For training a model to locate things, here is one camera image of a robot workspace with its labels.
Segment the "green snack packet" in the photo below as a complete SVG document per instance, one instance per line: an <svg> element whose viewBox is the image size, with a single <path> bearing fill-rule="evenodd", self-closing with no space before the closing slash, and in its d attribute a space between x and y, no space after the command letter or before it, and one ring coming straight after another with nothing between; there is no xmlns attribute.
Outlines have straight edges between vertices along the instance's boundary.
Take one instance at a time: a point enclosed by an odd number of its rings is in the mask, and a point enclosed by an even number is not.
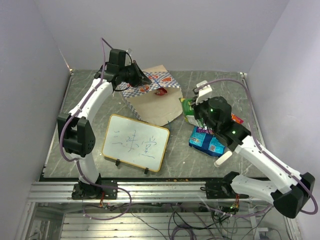
<svg viewBox="0 0 320 240"><path fill-rule="evenodd" d="M182 107L182 114L184 115L185 121L196 127L206 128L204 121L195 118L195 112L192 107L193 100L191 98L179 98Z"/></svg>

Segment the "small red candy packet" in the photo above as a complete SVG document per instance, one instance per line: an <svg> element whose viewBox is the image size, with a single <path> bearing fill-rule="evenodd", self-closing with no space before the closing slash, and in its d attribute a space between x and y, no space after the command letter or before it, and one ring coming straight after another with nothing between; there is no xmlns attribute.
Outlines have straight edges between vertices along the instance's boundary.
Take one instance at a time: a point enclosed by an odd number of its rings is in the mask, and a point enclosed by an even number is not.
<svg viewBox="0 0 320 240"><path fill-rule="evenodd" d="M155 95L157 95L157 96L164 96L165 94L167 94L168 92L167 92L167 90L165 89L165 88L163 88L163 87L160 87L160 88L158 88L156 91L155 91Z"/></svg>

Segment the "orange snack packet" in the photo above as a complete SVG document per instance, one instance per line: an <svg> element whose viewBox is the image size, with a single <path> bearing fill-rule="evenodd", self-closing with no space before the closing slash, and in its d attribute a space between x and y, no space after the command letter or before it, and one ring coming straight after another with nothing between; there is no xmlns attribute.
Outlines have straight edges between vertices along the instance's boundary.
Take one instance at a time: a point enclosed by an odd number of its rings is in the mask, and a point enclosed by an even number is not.
<svg viewBox="0 0 320 240"><path fill-rule="evenodd" d="M240 117L238 117L237 115L235 115L233 113L231 114L231 118L232 118L233 121L235 121L238 124L243 124L244 123L244 121Z"/></svg>

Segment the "blue checkered paper bag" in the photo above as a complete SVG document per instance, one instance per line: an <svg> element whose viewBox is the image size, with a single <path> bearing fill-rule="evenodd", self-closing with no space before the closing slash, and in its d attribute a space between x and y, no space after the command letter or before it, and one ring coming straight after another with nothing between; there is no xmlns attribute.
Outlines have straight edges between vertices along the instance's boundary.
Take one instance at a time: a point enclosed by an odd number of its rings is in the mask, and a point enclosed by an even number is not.
<svg viewBox="0 0 320 240"><path fill-rule="evenodd" d="M164 65L147 68L143 72L152 81L151 84L132 87L123 82L117 89L137 119L164 126L182 114L179 100L183 97L181 86ZM165 88L167 93L163 96L155 95L158 88Z"/></svg>

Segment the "teal snack packet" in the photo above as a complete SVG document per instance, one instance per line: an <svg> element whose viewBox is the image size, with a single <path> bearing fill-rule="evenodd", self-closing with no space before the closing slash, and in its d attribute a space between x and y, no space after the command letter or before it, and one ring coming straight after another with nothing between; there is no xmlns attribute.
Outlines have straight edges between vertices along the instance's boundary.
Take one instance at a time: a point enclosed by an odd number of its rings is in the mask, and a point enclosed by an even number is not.
<svg viewBox="0 0 320 240"><path fill-rule="evenodd" d="M188 145L212 157L220 157L225 152L225 147L211 134L193 131Z"/></svg>

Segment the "purple snack packet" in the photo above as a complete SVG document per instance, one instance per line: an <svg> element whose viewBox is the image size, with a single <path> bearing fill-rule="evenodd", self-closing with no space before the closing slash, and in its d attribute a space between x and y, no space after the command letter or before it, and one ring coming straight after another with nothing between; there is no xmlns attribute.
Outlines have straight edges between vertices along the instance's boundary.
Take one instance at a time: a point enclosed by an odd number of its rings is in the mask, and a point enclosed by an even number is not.
<svg viewBox="0 0 320 240"><path fill-rule="evenodd" d="M195 129L196 129L196 132L197 132L197 133L209 134L209 135L214 135L214 134L215 134L211 129L209 129L209 128L207 128L207 127L199 127L199 126L196 126Z"/></svg>

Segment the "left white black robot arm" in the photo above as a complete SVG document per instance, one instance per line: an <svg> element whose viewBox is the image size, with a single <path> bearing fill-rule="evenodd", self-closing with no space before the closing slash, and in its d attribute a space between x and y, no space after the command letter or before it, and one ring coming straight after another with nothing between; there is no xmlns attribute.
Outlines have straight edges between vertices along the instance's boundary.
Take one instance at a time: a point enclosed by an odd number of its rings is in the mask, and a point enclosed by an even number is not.
<svg viewBox="0 0 320 240"><path fill-rule="evenodd" d="M75 163L80 190L89 198L96 199L101 193L101 175L98 172L92 151L96 137L91 123L102 103L114 92L125 91L150 84L130 53L112 48L107 62L94 76L89 90L80 102L68 113L57 117L59 150L67 162Z"/></svg>

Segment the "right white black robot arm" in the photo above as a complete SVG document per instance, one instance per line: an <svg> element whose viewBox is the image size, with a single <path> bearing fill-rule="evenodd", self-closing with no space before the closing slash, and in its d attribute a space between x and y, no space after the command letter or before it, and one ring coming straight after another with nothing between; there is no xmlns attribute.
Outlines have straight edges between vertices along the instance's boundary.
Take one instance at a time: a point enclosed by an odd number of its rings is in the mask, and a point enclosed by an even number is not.
<svg viewBox="0 0 320 240"><path fill-rule="evenodd" d="M272 204L283 216L294 219L312 192L315 177L291 168L261 145L242 124L232 119L232 107L221 96L192 103L194 117L213 131L217 140L258 168L267 181L246 177L232 171L223 178L221 194L231 198L235 194L248 195Z"/></svg>

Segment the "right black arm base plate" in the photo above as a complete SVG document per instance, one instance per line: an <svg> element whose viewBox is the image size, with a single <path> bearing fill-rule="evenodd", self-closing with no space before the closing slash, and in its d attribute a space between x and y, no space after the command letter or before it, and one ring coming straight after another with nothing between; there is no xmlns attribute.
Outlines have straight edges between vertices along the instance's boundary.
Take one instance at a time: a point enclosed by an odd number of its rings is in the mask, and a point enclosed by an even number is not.
<svg viewBox="0 0 320 240"><path fill-rule="evenodd" d="M211 178L205 182L200 190L205 192L207 199L235 199L235 193L227 193L223 190L223 180L221 178Z"/></svg>

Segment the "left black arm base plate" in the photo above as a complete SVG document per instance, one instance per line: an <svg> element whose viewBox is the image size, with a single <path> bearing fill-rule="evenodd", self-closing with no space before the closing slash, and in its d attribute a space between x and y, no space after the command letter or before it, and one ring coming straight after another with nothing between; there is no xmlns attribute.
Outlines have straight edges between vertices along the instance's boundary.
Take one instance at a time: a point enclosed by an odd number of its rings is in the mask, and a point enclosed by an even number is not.
<svg viewBox="0 0 320 240"><path fill-rule="evenodd" d="M107 187L98 187L78 181L73 186L71 198L73 200L96 200L102 197L106 200L115 200L118 196L118 190Z"/></svg>

